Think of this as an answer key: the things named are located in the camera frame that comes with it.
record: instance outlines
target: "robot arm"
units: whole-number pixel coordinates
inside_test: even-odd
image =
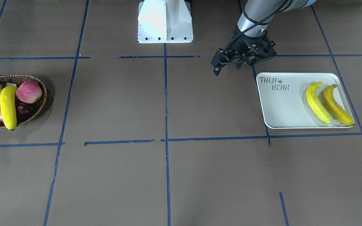
[[[238,70],[271,61],[277,54],[275,43],[267,38],[267,26],[273,16],[290,9],[312,5],[316,0],[248,0],[230,42],[218,49],[211,64],[215,75],[222,67],[235,64]]]

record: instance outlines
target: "wicker basket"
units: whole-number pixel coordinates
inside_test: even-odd
[[[26,81],[32,81],[32,82],[37,83],[41,88],[42,95],[41,95],[41,98],[36,103],[34,103],[34,105],[37,107],[37,110],[33,114],[33,116],[31,116],[26,121],[19,123],[17,126],[21,126],[21,125],[33,120],[35,117],[37,117],[42,112],[42,110],[44,109],[46,102],[47,102],[47,88],[42,81],[40,81],[38,78],[31,76],[31,75],[0,75],[0,84],[3,87],[6,86],[6,83],[14,83],[19,87],[22,83],[24,83]],[[2,128],[6,128],[6,127],[5,127],[4,123],[0,121],[0,129],[2,129]]]

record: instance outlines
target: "white label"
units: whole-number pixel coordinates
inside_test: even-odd
[[[13,84],[13,83],[6,83],[6,86],[16,86],[17,87],[17,85]]]

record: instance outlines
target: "white tray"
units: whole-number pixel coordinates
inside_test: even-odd
[[[350,116],[349,105],[338,77],[332,73],[259,73],[257,85],[262,105],[263,119],[271,129],[313,129],[313,128],[350,128],[332,116],[332,123],[322,122],[313,112],[306,100],[306,89],[312,83],[322,82],[318,87],[318,96],[333,84],[336,102]]]

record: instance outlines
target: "light blue object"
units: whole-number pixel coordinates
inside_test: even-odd
[[[305,4],[305,6],[303,6],[303,8],[312,5],[315,1],[316,0],[308,0],[307,4]]]

